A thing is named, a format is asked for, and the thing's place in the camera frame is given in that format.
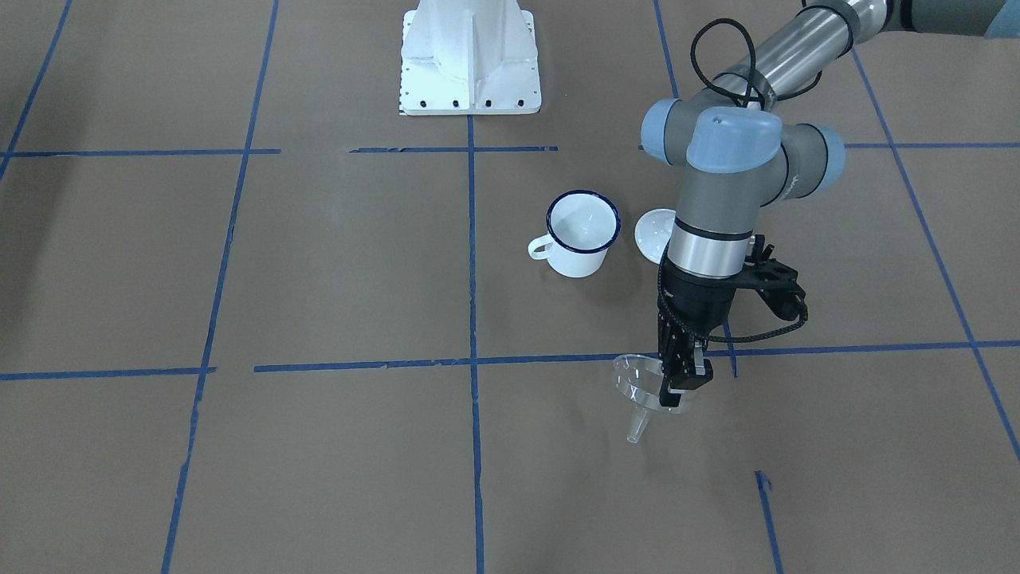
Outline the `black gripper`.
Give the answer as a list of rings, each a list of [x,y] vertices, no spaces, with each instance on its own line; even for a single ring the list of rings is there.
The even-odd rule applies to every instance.
[[[677,266],[658,269],[658,351],[662,380],[661,407],[679,407],[685,393],[714,378],[711,360],[704,356],[706,340],[728,324],[737,283],[691,275]]]

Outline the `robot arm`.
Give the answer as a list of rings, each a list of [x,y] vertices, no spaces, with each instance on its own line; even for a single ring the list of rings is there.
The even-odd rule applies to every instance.
[[[837,182],[845,145],[817,124],[787,126],[777,103],[805,94],[853,47],[879,33],[932,33],[1016,39],[1016,1],[806,1],[785,27],[755,46],[732,27],[749,54],[716,77],[695,73],[703,88],[688,100],[655,103],[645,114],[641,145],[684,171],[673,232],[660,258],[658,352],[661,407],[678,408],[713,377],[704,350],[725,343],[714,331],[728,322],[740,290],[755,292],[784,326],[743,336],[770,340],[808,320],[806,294],[790,266],[772,257],[755,225],[762,207],[804,199]]]

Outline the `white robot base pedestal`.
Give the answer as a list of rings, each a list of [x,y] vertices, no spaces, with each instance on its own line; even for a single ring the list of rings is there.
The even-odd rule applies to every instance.
[[[517,1],[420,1],[403,14],[398,111],[510,116],[542,108],[536,18]]]

